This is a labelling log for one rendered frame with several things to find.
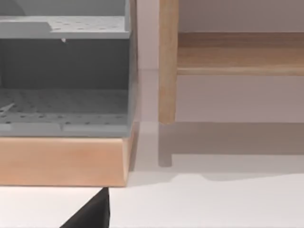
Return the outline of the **grey pierced drawer inside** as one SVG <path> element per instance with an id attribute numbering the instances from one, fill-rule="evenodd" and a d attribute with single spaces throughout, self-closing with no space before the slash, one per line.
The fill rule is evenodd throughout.
<path id="1" fill-rule="evenodd" d="M 137 0 L 0 0 L 0 137 L 130 135 Z"/>

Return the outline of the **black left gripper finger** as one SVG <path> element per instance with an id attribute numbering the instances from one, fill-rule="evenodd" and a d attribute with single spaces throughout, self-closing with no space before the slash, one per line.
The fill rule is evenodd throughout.
<path id="1" fill-rule="evenodd" d="M 109 189 L 102 188 L 60 228 L 109 228 Z"/>

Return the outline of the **pale wooden drawer front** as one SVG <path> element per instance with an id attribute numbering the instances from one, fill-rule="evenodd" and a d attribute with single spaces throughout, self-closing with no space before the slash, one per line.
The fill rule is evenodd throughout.
<path id="1" fill-rule="evenodd" d="M 0 137 L 0 186 L 124 187 L 139 123 L 123 138 Z"/>

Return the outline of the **wooden open shelf unit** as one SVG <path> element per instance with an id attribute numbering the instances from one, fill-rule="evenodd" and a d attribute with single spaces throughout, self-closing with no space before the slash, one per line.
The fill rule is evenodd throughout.
<path id="1" fill-rule="evenodd" d="M 178 76 L 302 76 L 304 32 L 179 32 L 180 0 L 159 1 L 159 121 L 175 122 Z"/>

